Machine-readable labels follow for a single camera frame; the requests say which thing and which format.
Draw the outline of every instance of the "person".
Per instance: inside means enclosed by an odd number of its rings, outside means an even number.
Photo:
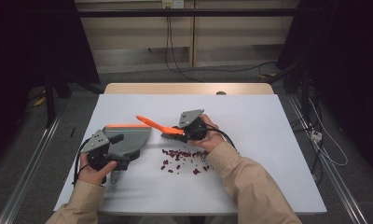
[[[219,129],[207,115],[200,117]],[[242,157],[220,133],[209,131],[204,139],[188,143],[208,152],[207,160],[222,177],[226,192],[238,206],[238,223],[301,223],[264,167]],[[86,154],[81,154],[80,160],[80,167],[88,164]],[[69,203],[62,205],[47,223],[97,223],[96,210],[104,196],[101,182],[115,166],[112,161],[100,171],[89,166],[81,170]]]

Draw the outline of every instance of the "metal frame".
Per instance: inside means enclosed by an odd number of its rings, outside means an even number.
[[[61,108],[59,114],[54,118],[51,125],[46,128],[43,133],[43,136],[38,143],[37,148],[29,161],[26,169],[24,170],[23,174],[21,175],[21,179],[18,181],[16,188],[13,189],[9,199],[7,200],[6,205],[4,206],[1,214],[0,214],[0,224],[6,223],[11,224],[13,223],[19,208],[23,202],[24,197],[29,190],[32,181],[35,177],[35,173],[37,172],[39,165],[44,158],[45,152],[47,151],[48,145],[50,140],[52,139],[53,135],[58,128],[60,119],[62,114],[66,108],[66,103],[61,104]]]
[[[111,9],[79,11],[28,10],[24,14],[44,17],[292,17],[302,14],[323,13],[323,9],[309,8],[253,8],[253,9]]]
[[[292,96],[288,96],[288,100],[291,103],[291,106],[294,108],[297,117],[300,119],[300,123],[302,124],[303,128],[307,129],[309,127],[308,121],[304,119],[303,113],[300,111],[301,104],[299,100],[296,97]],[[308,131],[306,131],[306,134],[309,138],[309,141],[312,142],[315,152],[318,153],[319,148],[317,143],[315,141],[310,140]],[[352,192],[349,190],[346,183],[343,181],[343,178],[341,178],[341,175],[338,172],[336,166],[330,161],[328,161],[326,157],[323,155],[323,153],[320,153],[319,158],[323,164],[323,167],[325,168],[327,175],[329,176],[329,179],[332,182],[333,187],[338,193],[340,200],[343,202],[343,206],[349,214],[352,223],[367,224],[367,220],[364,217],[362,209],[360,208],[358,202],[355,200],[354,196],[352,195]]]

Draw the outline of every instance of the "white table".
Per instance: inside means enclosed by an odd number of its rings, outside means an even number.
[[[142,115],[162,125],[178,124],[183,111],[205,109],[226,132],[240,153],[260,162],[276,180],[298,214],[326,212],[277,95],[202,94],[104,94],[101,95],[85,133],[89,138],[110,123],[139,123]],[[163,139],[152,130],[141,149],[116,185],[106,184],[99,212],[116,215],[224,215],[237,212],[222,188],[215,170],[192,174],[201,161],[184,162],[179,174],[160,170],[169,160],[162,150],[198,151],[198,148]],[[55,209],[67,203],[72,192],[74,167]]]

